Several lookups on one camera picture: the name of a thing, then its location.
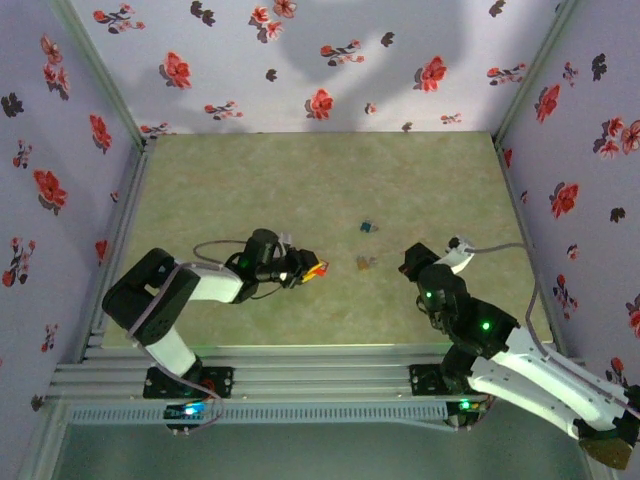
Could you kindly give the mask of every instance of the floor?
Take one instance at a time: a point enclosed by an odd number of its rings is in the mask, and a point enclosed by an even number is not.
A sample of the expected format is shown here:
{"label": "floor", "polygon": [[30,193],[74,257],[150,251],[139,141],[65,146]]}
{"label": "floor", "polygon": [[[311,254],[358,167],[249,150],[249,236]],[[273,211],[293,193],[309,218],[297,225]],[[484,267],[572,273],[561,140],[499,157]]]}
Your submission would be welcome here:
{"label": "floor", "polygon": [[[365,220],[378,230],[361,232]],[[327,275],[242,305],[190,302],[176,324],[190,346],[447,343],[397,270],[404,250],[420,241],[444,255],[456,234],[477,247],[521,241],[488,133],[172,135],[151,159],[125,268],[153,247],[191,260],[197,243],[256,228],[291,233],[329,262]],[[220,260],[235,251],[205,249]],[[478,255],[462,276],[523,320],[524,251]],[[551,340],[540,305],[532,318]],[[104,345],[130,346],[115,324]]]}
{"label": "floor", "polygon": [[71,427],[56,480],[584,480],[575,441],[498,402],[470,432],[356,425]]}

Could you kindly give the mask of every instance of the floral wallpaper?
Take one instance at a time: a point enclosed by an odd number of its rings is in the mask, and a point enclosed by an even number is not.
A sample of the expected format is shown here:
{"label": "floral wallpaper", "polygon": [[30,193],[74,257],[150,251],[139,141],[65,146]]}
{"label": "floral wallpaper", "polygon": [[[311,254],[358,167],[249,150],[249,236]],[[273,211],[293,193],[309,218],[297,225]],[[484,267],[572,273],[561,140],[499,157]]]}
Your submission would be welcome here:
{"label": "floral wallpaper", "polygon": [[560,3],[69,1],[144,136],[495,131]]}
{"label": "floral wallpaper", "polygon": [[[635,385],[640,97],[629,92],[640,55],[620,45],[637,41],[638,13],[633,2],[578,5],[502,146],[571,353],[596,375]],[[640,478],[637,453],[618,476]]]}
{"label": "floral wallpaper", "polygon": [[0,468],[13,480],[80,340],[136,155],[46,1],[4,0],[0,40]]}

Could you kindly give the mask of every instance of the blue object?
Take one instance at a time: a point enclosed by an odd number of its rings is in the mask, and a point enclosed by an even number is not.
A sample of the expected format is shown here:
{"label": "blue object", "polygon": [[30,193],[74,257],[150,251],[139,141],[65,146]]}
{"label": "blue object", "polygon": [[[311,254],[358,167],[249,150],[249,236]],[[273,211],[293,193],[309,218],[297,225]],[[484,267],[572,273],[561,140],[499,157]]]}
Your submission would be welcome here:
{"label": "blue object", "polygon": [[375,232],[377,229],[378,227],[376,227],[369,220],[365,220],[364,222],[362,222],[362,225],[360,225],[360,231],[365,233]]}
{"label": "blue object", "polygon": [[202,402],[199,403],[188,403],[184,406],[184,414],[185,415],[195,415],[196,413],[204,412],[205,404]]}

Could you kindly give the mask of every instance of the bracket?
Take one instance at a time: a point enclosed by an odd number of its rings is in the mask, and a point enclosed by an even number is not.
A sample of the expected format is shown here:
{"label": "bracket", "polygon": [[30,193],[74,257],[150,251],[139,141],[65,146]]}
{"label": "bracket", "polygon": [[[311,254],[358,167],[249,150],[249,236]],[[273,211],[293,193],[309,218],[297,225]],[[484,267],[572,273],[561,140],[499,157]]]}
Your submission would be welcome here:
{"label": "bracket", "polygon": [[[229,398],[233,389],[232,367],[202,367],[200,374],[200,384],[210,388],[214,386],[214,391],[222,398]],[[202,400],[207,395],[199,390],[190,390],[185,394],[184,387],[167,377],[158,368],[152,367],[147,370],[147,379],[144,384],[142,397],[146,399],[178,399]]]}
{"label": "bracket", "polygon": [[409,383],[414,397],[434,395],[478,395],[471,387],[446,382],[440,364],[410,365]]}

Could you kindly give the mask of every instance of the cable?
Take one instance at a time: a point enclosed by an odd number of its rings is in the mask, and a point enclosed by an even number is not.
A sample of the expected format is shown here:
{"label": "cable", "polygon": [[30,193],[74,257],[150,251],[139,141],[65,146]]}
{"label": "cable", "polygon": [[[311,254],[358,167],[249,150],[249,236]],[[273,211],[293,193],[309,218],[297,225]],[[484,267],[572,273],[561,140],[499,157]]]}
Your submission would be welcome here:
{"label": "cable", "polygon": [[[208,245],[220,245],[220,244],[239,244],[239,245],[246,245],[247,242],[242,241],[242,240],[210,240],[208,242],[202,242],[197,244],[195,247],[193,247],[193,254],[199,258],[200,260],[204,260],[206,262],[211,262],[215,265],[224,265],[225,262],[221,262],[220,260],[216,260],[215,258],[210,258],[210,257],[206,257],[204,255],[202,255],[199,250],[202,247],[206,247]],[[284,256],[284,250],[282,248],[282,244],[280,242],[278,242],[276,244],[276,249],[278,250],[279,256],[282,257]],[[230,260],[234,259],[235,257],[240,256],[239,253],[232,255],[229,260],[227,260],[227,262],[229,262]],[[278,290],[280,290],[282,287],[277,287],[274,290],[270,291],[269,293],[265,293],[264,295],[260,295],[259,297],[249,297],[251,300],[262,300],[263,298],[267,298],[270,295],[273,295],[274,293],[276,293]]]}
{"label": "cable", "polygon": [[260,295],[259,297],[249,297],[249,298],[251,300],[262,300],[263,298],[267,298],[269,295],[273,295],[274,293],[276,293],[281,288],[282,288],[282,286],[276,287],[273,290],[271,290],[269,293],[265,293],[264,295]]}
{"label": "cable", "polygon": [[[467,253],[492,253],[492,252],[497,252],[499,250],[504,250],[504,249],[513,248],[513,247],[523,248],[529,255],[531,255],[531,252],[529,251],[529,249],[527,248],[527,246],[524,243],[505,243],[503,245],[497,245],[495,247],[483,248],[483,249],[467,248],[467,249],[465,249],[465,252],[467,252]],[[602,389],[601,387],[599,387],[595,383],[591,382],[590,380],[584,378],[580,374],[578,374],[578,373],[574,372],[573,370],[571,370],[570,368],[566,367],[562,363],[558,362],[555,358],[553,358],[551,356],[549,351],[542,345],[542,342],[540,342],[540,339],[538,338],[538,336],[537,336],[537,334],[536,334],[536,332],[535,332],[535,330],[533,328],[533,322],[531,321],[531,312],[533,311],[533,306],[535,304],[536,297],[538,296],[538,290],[539,290],[538,280],[535,279],[535,275],[534,275],[533,294],[531,295],[531,301],[529,302],[529,306],[527,307],[527,312],[525,313],[524,318],[525,318],[525,322],[527,324],[527,328],[529,329],[529,333],[531,334],[531,338],[533,339],[533,343],[536,345],[536,347],[540,351],[540,354],[544,357],[545,360],[551,361],[551,363],[553,363],[555,366],[559,367],[560,369],[564,370],[570,376],[582,381],[583,383],[586,383],[588,386],[593,388],[600,395],[604,396],[608,400],[611,400],[617,406],[623,408],[624,410],[629,412],[631,415],[633,415],[634,417],[636,417],[637,419],[640,420],[640,412],[639,411],[637,411],[635,408],[630,407],[625,402],[620,400],[618,397],[614,396],[612,393],[607,392],[606,390]]]}
{"label": "cable", "polygon": [[[210,265],[210,264],[200,263],[200,262],[185,262],[185,263],[181,263],[178,266],[176,266],[171,271],[171,273],[167,277],[167,280],[164,282],[164,284],[162,285],[162,287],[160,288],[160,290],[158,291],[156,296],[153,298],[153,300],[151,300],[151,302],[149,303],[149,305],[147,306],[145,311],[142,312],[142,315],[140,315],[138,320],[136,320],[135,323],[133,324],[133,326],[127,331],[127,338],[135,340],[134,335],[135,335],[136,331],[147,320],[147,317],[151,314],[151,312],[154,310],[154,308],[156,308],[156,306],[158,305],[160,300],[162,300],[162,297],[164,297],[164,295],[166,294],[169,286],[171,285],[171,282],[173,282],[173,280],[175,279],[176,275],[180,272],[180,270],[182,270],[183,268],[196,268],[196,267],[197,268],[202,268],[202,269],[205,269],[205,270],[213,270],[213,271],[220,271],[220,268],[221,268],[220,265],[217,264],[217,263],[214,263],[213,265]],[[188,435],[192,431],[202,430],[204,428],[210,427],[211,425],[216,423],[224,415],[224,413],[225,413],[225,404],[224,404],[224,402],[222,400],[222,397],[220,397],[220,395],[218,395],[212,389],[206,388],[205,386],[198,385],[197,383],[193,383],[193,382],[190,382],[188,380],[185,380],[182,377],[179,377],[178,375],[176,375],[175,373],[171,372],[170,370],[166,369],[163,365],[161,365],[153,357],[153,355],[151,355],[151,353],[149,353],[149,351],[143,345],[140,345],[138,343],[138,346],[141,348],[141,350],[148,357],[150,357],[153,360],[153,362],[157,365],[158,369],[162,373],[164,373],[166,376],[168,376],[169,378],[175,380],[176,382],[182,383],[183,385],[186,385],[186,386],[188,386],[190,388],[193,388],[193,389],[196,389],[196,390],[200,390],[201,392],[206,393],[210,398],[212,398],[214,400],[213,404],[211,406],[211,410],[212,411],[213,411],[213,406],[216,404],[216,402],[220,402],[220,407],[221,407],[220,412],[218,412],[218,414],[215,415],[211,420],[207,421],[206,423],[203,423],[202,425],[198,425],[197,427],[191,428],[191,429],[185,428],[185,430],[182,431],[182,432],[180,432],[178,430],[174,430],[174,432],[176,434],[180,433],[180,434],[183,434],[183,435]]]}
{"label": "cable", "polygon": [[210,240],[208,242],[199,243],[198,245],[193,247],[193,254],[196,256],[196,258],[199,258],[200,260],[204,260],[205,262],[211,262],[215,264],[224,264],[224,262],[221,262],[220,260],[205,257],[204,255],[199,253],[198,250],[200,250],[202,247],[206,247],[207,245],[220,245],[220,244],[229,244],[229,243],[246,245],[247,242],[243,240]]}

